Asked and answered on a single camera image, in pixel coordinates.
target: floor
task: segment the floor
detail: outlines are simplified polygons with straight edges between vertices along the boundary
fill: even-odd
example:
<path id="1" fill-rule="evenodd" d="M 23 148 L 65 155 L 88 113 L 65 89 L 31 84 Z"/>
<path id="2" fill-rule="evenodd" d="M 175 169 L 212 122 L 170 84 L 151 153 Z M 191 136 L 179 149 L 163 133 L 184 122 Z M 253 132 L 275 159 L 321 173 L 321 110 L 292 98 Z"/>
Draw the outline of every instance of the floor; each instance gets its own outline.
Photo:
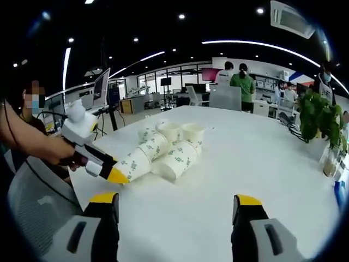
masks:
<path id="1" fill-rule="evenodd" d="M 120 129 L 120 128 L 124 127 L 124 122 L 123 122 L 122 117 L 124 118 L 125 125 L 127 126 L 128 124 L 132 124 L 134 122 L 137 122 L 137 121 L 142 120 L 144 118 L 147 118 L 149 116 L 156 115 L 160 112 L 161 112 L 160 108 L 156 108 L 156 109 L 148 109 L 148 110 L 145 110 L 139 114 L 134 114 L 134 115 L 121 114 L 121 113 L 119 114 L 118 111 L 115 111 L 114 115 L 115 115 L 116 125 L 117 125 L 118 129 Z M 110 134 L 113 132 L 113 128 L 112 128 L 109 114 L 103 114 L 99 117 L 98 128 L 103 130 L 106 134 Z M 101 137 L 102 137 L 102 131 L 98 130 L 97 139 L 101 138 Z"/>

